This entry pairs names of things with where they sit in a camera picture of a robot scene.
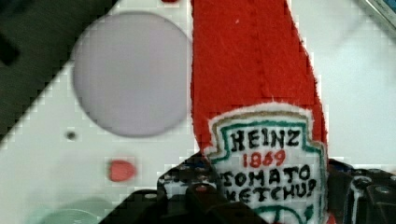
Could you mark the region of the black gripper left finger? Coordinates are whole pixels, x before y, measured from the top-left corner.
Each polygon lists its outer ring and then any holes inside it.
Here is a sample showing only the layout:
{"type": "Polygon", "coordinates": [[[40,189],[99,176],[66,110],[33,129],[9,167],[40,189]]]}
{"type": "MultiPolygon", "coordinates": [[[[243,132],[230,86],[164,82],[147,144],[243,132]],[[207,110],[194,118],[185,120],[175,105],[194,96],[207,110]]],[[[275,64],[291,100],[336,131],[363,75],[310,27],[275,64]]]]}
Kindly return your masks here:
{"type": "Polygon", "coordinates": [[[157,189],[167,198],[160,224],[215,224],[209,210],[228,202],[220,193],[219,175],[201,153],[161,175],[157,189]]]}

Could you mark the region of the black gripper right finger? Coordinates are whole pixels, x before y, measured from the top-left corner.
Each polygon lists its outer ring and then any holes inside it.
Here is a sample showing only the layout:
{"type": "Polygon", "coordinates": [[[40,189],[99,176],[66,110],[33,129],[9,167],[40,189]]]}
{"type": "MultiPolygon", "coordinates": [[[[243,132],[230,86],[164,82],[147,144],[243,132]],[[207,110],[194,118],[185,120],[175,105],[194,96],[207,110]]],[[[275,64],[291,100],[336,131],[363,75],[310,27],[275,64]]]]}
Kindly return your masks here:
{"type": "Polygon", "coordinates": [[[335,224],[396,224],[395,175],[330,159],[328,208],[335,224]]]}

